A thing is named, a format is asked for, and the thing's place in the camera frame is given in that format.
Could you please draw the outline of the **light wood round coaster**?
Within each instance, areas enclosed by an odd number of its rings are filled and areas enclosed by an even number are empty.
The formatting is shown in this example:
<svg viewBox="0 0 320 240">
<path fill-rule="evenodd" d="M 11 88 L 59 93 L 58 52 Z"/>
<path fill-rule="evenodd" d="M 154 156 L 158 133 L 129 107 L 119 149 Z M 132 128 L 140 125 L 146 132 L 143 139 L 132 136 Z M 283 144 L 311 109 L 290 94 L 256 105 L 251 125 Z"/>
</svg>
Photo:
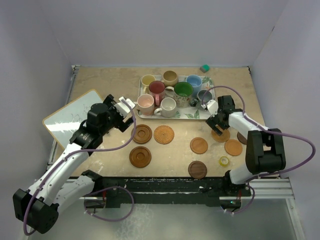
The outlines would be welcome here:
<svg viewBox="0 0 320 240">
<path fill-rule="evenodd" d="M 204 154 L 208 147 L 207 141 L 202 137 L 195 137 L 190 141 L 190 149 L 196 154 Z"/>
</svg>

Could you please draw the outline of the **brown ringed wooden saucer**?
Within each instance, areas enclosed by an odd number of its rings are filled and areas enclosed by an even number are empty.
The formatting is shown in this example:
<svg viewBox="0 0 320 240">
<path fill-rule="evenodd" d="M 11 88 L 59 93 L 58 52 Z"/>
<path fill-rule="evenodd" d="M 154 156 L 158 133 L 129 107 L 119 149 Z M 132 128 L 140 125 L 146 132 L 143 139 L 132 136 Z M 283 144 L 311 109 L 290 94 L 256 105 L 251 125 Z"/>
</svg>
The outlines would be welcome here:
<svg viewBox="0 0 320 240">
<path fill-rule="evenodd" d="M 146 124 L 139 124 L 135 128 L 133 141 L 137 144 L 146 144 L 152 138 L 152 130 Z"/>
</svg>

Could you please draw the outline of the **large brown ringed saucer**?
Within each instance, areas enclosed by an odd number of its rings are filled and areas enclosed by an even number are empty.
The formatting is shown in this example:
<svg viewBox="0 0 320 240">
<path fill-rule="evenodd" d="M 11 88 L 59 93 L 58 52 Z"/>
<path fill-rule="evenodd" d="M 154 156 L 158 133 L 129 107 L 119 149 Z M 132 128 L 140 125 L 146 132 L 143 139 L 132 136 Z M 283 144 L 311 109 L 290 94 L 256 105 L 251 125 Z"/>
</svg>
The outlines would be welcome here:
<svg viewBox="0 0 320 240">
<path fill-rule="evenodd" d="M 144 146 L 133 148 L 129 154 L 130 163 L 136 168 L 144 168 L 149 165 L 152 159 L 150 150 Z"/>
</svg>

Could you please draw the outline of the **floral serving tray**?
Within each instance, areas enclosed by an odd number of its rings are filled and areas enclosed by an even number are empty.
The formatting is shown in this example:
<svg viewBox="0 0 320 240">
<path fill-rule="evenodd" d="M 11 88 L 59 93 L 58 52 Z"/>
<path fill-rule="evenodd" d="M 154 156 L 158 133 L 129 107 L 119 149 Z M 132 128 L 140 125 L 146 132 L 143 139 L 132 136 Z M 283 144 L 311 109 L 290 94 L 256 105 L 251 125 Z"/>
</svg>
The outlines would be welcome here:
<svg viewBox="0 0 320 240">
<path fill-rule="evenodd" d="M 161 75 L 154 75 L 156 81 L 161 81 L 162 76 Z M 178 76 L 178 82 L 186 82 L 188 75 L 179 75 Z M 201 85 L 201 91 L 207 91 L 210 88 L 214 86 L 213 80 L 208 77 L 208 76 L 198 76 L 201 79 L 202 85 Z M 147 92 L 144 91 L 144 86 L 142 84 L 142 77 L 140 78 L 140 82 L 138 85 L 138 97 L 141 96 L 142 94 L 145 94 Z M 212 89 L 210 90 L 206 95 L 206 99 L 204 102 L 207 102 L 211 99 L 215 100 L 215 91 Z M 206 110 L 204 110 L 201 107 L 201 100 L 196 101 L 195 106 L 188 106 L 186 108 L 179 108 L 177 107 L 177 111 L 174 116 L 171 117 L 171 119 L 175 120 L 206 120 L 207 118 L 210 117 L 210 113 Z M 161 115 L 144 115 L 142 114 L 139 110 L 137 111 L 138 116 L 142 119 L 165 119 L 165 117 Z"/>
</svg>

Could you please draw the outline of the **dark walnut round coaster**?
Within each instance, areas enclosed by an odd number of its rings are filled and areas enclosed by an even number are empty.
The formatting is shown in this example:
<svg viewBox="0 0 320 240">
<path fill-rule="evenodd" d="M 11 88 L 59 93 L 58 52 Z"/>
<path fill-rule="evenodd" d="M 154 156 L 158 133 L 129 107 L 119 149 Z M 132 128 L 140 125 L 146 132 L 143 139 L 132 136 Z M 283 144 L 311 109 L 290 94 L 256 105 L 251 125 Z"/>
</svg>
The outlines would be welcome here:
<svg viewBox="0 0 320 240">
<path fill-rule="evenodd" d="M 193 161 L 188 166 L 188 173 L 194 179 L 203 179 L 207 175 L 207 167 L 201 161 Z"/>
</svg>

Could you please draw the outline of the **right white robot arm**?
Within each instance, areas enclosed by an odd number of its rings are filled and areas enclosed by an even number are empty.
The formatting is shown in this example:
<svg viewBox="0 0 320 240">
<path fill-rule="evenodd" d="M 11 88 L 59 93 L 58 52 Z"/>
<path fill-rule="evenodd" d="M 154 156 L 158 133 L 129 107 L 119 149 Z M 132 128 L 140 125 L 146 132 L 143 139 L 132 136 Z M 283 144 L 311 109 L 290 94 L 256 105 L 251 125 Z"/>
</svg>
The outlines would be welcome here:
<svg viewBox="0 0 320 240">
<path fill-rule="evenodd" d="M 222 183 L 222 190 L 226 195 L 235 195 L 240 185 L 259 174 L 274 174 L 285 168 L 284 142 L 279 129 L 269 129 L 253 121 L 235 106 L 230 95 L 211 99 L 201 107 L 210 113 L 206 123 L 216 134 L 220 136 L 231 127 L 246 139 L 245 163 L 225 174 L 228 180 Z"/>
</svg>

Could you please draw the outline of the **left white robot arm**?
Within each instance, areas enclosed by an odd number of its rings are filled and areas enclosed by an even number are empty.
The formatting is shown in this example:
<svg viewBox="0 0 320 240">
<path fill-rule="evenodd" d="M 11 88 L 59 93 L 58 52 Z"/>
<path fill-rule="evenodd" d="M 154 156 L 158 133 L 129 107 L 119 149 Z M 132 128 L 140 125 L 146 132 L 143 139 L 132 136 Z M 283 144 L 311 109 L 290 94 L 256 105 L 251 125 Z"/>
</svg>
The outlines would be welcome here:
<svg viewBox="0 0 320 240">
<path fill-rule="evenodd" d="M 13 194 L 15 217 L 22 221 L 25 236 L 48 232 L 59 214 L 81 196 L 101 194 L 100 176 L 92 171 L 81 175 L 71 186 L 64 184 L 92 153 L 100 151 L 98 147 L 111 129 L 125 132 L 137 125 L 135 107 L 131 99 L 120 97 L 115 102 L 111 94 L 93 104 L 52 167 L 26 190 L 19 188 Z"/>
</svg>

